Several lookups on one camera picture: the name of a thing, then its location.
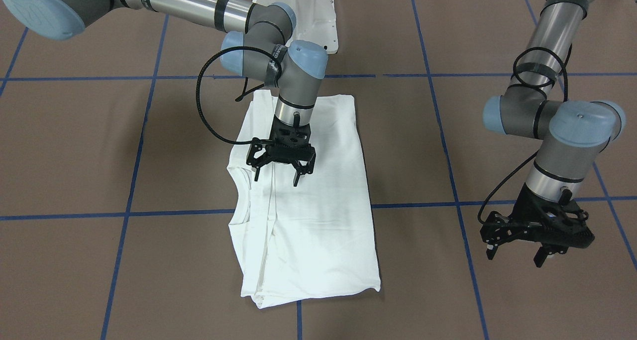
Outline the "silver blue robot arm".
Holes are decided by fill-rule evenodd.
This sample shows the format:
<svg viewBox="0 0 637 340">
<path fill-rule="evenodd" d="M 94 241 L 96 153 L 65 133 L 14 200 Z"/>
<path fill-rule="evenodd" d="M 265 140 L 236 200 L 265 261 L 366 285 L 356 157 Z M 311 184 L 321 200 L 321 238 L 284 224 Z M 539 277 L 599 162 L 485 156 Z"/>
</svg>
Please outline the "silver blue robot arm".
<svg viewBox="0 0 637 340">
<path fill-rule="evenodd" d="M 533 261 L 537 267 L 569 248 L 585 248 L 594 240 L 587 228 L 588 214 L 575 197 L 582 184 L 583 167 L 598 172 L 588 154 L 575 158 L 573 140 L 610 140 L 596 145 L 602 151 L 626 126 L 623 110 L 610 101 L 582 102 L 569 99 L 567 61 L 582 18 L 592 0 L 545 0 L 534 16 L 535 30 L 529 45 L 513 62 L 511 84 L 502 97 L 484 106 L 484 125 L 496 133 L 519 134 L 543 140 L 541 148 L 521 167 L 530 172 L 510 215 L 485 206 L 502 205 L 487 196 L 476 217 L 489 260 L 512 241 L 536 242 L 540 248 Z"/>
<path fill-rule="evenodd" d="M 325 77 L 328 54 L 316 43 L 293 40 L 296 14 L 289 5 L 268 6 L 248 0 L 2 0 L 25 27 L 51 40 L 68 40 L 118 8 L 147 9 L 225 32 L 221 51 L 201 68 L 196 104 L 205 127 L 213 131 L 201 108 L 201 81 L 220 60 L 237 75 L 277 88 L 278 100 L 267 139 L 246 141 L 246 164 L 259 173 L 269 163 L 289 164 L 294 183 L 311 174 L 316 150 L 310 144 L 310 119 Z"/>
</svg>

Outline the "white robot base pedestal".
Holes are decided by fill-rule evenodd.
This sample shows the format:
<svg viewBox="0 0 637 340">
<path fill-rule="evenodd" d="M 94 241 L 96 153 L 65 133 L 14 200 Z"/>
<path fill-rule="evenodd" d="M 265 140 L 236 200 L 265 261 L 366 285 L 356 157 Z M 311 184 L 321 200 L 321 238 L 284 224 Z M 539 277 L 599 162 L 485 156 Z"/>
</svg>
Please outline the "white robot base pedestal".
<svg viewBox="0 0 637 340">
<path fill-rule="evenodd" d="M 337 53 L 338 37 L 334 0 L 253 0 L 253 2 L 262 5 L 283 2 L 289 5 L 297 19 L 291 41 L 311 41 L 324 48 L 328 54 Z"/>
</svg>

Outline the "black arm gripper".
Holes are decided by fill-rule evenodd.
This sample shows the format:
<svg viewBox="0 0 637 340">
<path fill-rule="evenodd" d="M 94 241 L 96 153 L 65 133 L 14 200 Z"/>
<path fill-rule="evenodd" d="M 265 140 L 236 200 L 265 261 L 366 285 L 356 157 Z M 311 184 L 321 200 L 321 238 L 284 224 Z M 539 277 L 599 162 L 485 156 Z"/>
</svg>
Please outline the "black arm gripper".
<svg viewBox="0 0 637 340">
<path fill-rule="evenodd" d="M 587 248 L 595 235 L 587 227 L 587 211 L 581 209 L 567 187 L 559 191 L 557 201 L 546 200 L 523 186 L 512 213 L 504 216 L 491 211 L 482 224 L 480 235 L 485 251 L 493 260 L 499 247 L 514 240 L 540 242 L 533 258 L 537 268 L 555 254 L 565 254 L 568 247 Z"/>
</svg>

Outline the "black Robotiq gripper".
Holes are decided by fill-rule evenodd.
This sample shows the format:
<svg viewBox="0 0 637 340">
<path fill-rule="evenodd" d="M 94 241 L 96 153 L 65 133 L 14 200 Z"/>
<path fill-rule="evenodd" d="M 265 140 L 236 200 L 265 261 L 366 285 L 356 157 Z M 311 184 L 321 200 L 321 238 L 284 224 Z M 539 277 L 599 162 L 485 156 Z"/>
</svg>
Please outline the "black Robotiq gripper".
<svg viewBox="0 0 637 340">
<path fill-rule="evenodd" d="M 270 162 L 293 164 L 296 187 L 301 175 L 312 174 L 316 162 L 316 150 L 310 144 L 311 126 L 289 126 L 278 118 L 273 119 L 270 140 L 253 138 L 246 157 L 246 165 L 253 168 L 253 181 L 257 182 L 261 168 Z"/>
</svg>

